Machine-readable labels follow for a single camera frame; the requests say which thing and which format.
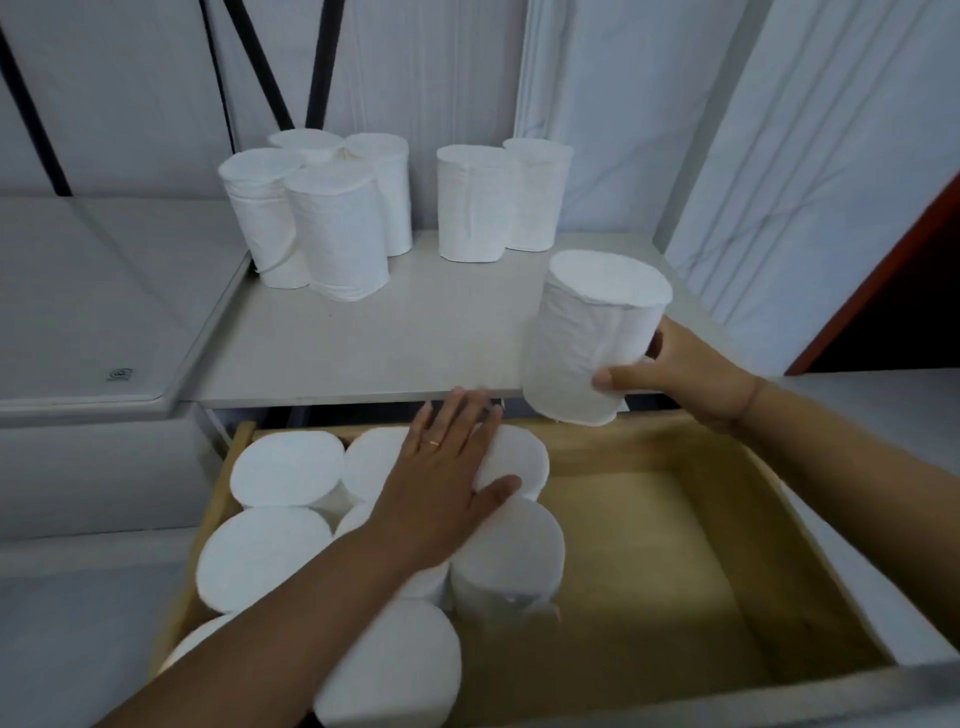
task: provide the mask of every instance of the finger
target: finger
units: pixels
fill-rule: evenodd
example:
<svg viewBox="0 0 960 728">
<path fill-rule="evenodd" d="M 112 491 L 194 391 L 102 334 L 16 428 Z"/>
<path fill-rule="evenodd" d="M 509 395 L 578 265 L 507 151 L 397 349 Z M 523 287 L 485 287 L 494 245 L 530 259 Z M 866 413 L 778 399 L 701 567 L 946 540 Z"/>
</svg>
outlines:
<svg viewBox="0 0 960 728">
<path fill-rule="evenodd" d="M 420 449 L 423 431 L 426 429 L 426 424 L 430 422 L 432 411 L 433 407 L 430 406 L 429 400 L 424 402 L 423 406 L 417 410 L 414 421 L 410 423 L 410 428 L 407 429 L 407 436 L 403 440 L 403 445 L 400 447 L 400 457 L 410 457 Z"/>
<path fill-rule="evenodd" d="M 502 420 L 503 407 L 498 404 L 487 415 L 487 420 L 473 430 L 473 434 L 469 436 L 467 444 L 464 445 L 464 456 L 472 467 L 480 467 L 480 463 L 487 454 L 487 450 L 490 449 L 490 443 L 493 442 L 493 436 L 499 429 Z"/>
<path fill-rule="evenodd" d="M 471 532 L 506 503 L 520 489 L 520 485 L 517 475 L 504 475 L 474 496 L 468 511 Z"/>
<path fill-rule="evenodd" d="M 484 391 L 467 392 L 467 404 L 460 411 L 460 415 L 453 421 L 450 430 L 444 438 L 444 445 L 441 448 L 444 452 L 458 455 L 464 448 L 464 444 L 473 432 L 473 426 L 483 413 L 487 406 L 487 393 Z"/>
<path fill-rule="evenodd" d="M 426 429 L 426 433 L 423 435 L 422 441 L 428 443 L 430 449 L 437 449 L 443 443 L 446 432 L 450 429 L 450 423 L 456 417 L 457 410 L 460 409 L 460 403 L 466 393 L 467 391 L 463 387 L 456 387 L 446 396 L 444 405 L 437 413 L 437 417 L 434 418 L 433 424 Z"/>
</svg>

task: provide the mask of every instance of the white toilet paper roll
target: white toilet paper roll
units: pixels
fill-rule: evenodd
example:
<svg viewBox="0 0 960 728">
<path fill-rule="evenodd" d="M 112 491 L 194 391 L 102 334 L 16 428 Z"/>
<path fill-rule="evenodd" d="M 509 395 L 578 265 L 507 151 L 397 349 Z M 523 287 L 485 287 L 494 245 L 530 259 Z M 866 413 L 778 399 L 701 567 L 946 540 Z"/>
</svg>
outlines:
<svg viewBox="0 0 960 728">
<path fill-rule="evenodd" d="M 314 506 L 344 472 L 344 445 L 329 432 L 279 432 L 240 453 L 230 492 L 244 508 Z"/>
<path fill-rule="evenodd" d="M 625 255 L 564 251 L 550 259 L 524 356 L 523 397 L 544 417 L 605 425 L 619 396 L 597 392 L 597 368 L 647 352 L 673 289 L 663 273 Z"/>
<path fill-rule="evenodd" d="M 216 612 L 240 612 L 297 573 L 331 539 L 324 518 L 308 508 L 251 508 L 207 540 L 197 562 L 197 592 Z"/>
<path fill-rule="evenodd" d="M 499 147 L 454 144 L 437 150 L 440 255 L 490 263 L 510 242 L 516 162 Z"/>
<path fill-rule="evenodd" d="M 386 285 L 386 222 L 368 163 L 338 159 L 283 183 L 311 288 L 334 301 L 359 301 Z"/>
<path fill-rule="evenodd" d="M 446 615 L 396 599 L 317 693 L 326 728 L 440 728 L 460 690 L 460 641 Z"/>
<path fill-rule="evenodd" d="M 322 129 L 287 129 L 270 134 L 267 141 L 280 149 L 296 152 L 310 165 L 344 158 L 344 139 Z"/>
<path fill-rule="evenodd" d="M 302 166 L 303 160 L 293 152 L 250 149 L 233 155 L 217 170 L 257 273 L 271 288 L 302 288 L 310 282 L 283 191 L 283 178 Z"/>
<path fill-rule="evenodd" d="M 518 495 L 536 500 L 550 476 L 546 445 L 533 432 L 516 425 L 501 425 L 480 464 L 474 488 L 480 490 L 504 475 L 518 475 Z"/>
<path fill-rule="evenodd" d="M 339 539 L 344 534 L 366 523 L 370 517 L 370 513 L 373 512 L 375 503 L 376 501 L 368 500 L 366 503 L 353 506 L 349 513 L 343 517 L 343 520 L 340 521 L 336 533 L 333 534 L 333 538 Z M 406 583 L 400 587 L 400 591 L 397 592 L 396 595 L 406 599 L 424 599 L 439 607 L 444 602 L 446 576 L 449 571 L 449 561 L 444 561 L 442 564 L 430 569 L 418 571 L 407 579 Z"/>
<path fill-rule="evenodd" d="M 539 503 L 511 497 L 450 561 L 457 613 L 510 621 L 549 608 L 564 576 L 564 533 Z"/>
<path fill-rule="evenodd" d="M 364 159 L 376 172 L 387 220 L 387 256 L 403 255 L 414 244 L 410 222 L 410 146 L 391 133 L 356 133 L 345 142 L 347 158 Z"/>
<path fill-rule="evenodd" d="M 573 147 L 547 139 L 507 139 L 503 147 L 517 161 L 516 218 L 507 247 L 548 250 L 557 238 Z"/>
<path fill-rule="evenodd" d="M 198 644 L 203 642 L 207 637 L 212 635 L 236 616 L 237 613 L 221 615 L 216 619 L 211 619 L 210 621 L 201 624 L 193 632 L 184 637 L 180 644 L 174 648 L 174 651 L 170 653 L 170 656 L 164 660 L 163 665 L 160 666 L 160 672 L 182 658 L 183 655 L 195 648 Z"/>
<path fill-rule="evenodd" d="M 394 468 L 409 427 L 375 427 L 364 432 L 344 456 L 344 487 L 355 503 L 376 500 Z"/>
</svg>

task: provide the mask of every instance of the left hand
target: left hand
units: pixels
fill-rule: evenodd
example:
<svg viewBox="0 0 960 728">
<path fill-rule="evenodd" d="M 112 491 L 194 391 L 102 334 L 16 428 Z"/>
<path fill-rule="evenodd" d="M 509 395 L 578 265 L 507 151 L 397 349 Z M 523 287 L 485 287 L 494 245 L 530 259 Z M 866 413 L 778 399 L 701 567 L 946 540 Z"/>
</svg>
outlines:
<svg viewBox="0 0 960 728">
<path fill-rule="evenodd" d="M 458 387 L 430 425 L 432 407 L 423 404 L 364 526 L 409 560 L 413 570 L 448 559 L 520 487 L 519 477 L 505 475 L 473 492 L 477 470 L 503 419 L 503 409 L 496 406 L 474 429 L 486 403 L 486 393 Z"/>
</svg>

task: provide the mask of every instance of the hand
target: hand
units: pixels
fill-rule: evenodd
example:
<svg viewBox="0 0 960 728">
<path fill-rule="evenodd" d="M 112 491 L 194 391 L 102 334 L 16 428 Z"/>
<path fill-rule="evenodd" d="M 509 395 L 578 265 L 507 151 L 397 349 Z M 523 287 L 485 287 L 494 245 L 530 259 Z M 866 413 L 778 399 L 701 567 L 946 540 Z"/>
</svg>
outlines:
<svg viewBox="0 0 960 728">
<path fill-rule="evenodd" d="M 448 559 L 520 487 L 519 477 L 505 475 L 473 492 L 477 469 L 503 419 L 496 406 L 474 428 L 486 403 L 485 393 L 458 387 L 429 426 L 432 408 L 423 404 L 364 526 L 409 559 L 413 570 Z"/>
<path fill-rule="evenodd" d="M 700 423 L 723 430 L 744 414 L 763 381 L 665 316 L 647 355 L 654 361 L 597 370 L 593 386 L 605 392 L 659 390 Z"/>
</svg>

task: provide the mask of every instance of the white wall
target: white wall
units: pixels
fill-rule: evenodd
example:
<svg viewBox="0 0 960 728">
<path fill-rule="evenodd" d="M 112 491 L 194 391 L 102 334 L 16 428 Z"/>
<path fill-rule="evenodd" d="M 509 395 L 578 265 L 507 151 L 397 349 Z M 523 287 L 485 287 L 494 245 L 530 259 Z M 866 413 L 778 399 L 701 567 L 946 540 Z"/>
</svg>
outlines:
<svg viewBox="0 0 960 728">
<path fill-rule="evenodd" d="M 759 372 L 960 169 L 960 5 L 775 0 L 666 250 Z"/>
</svg>

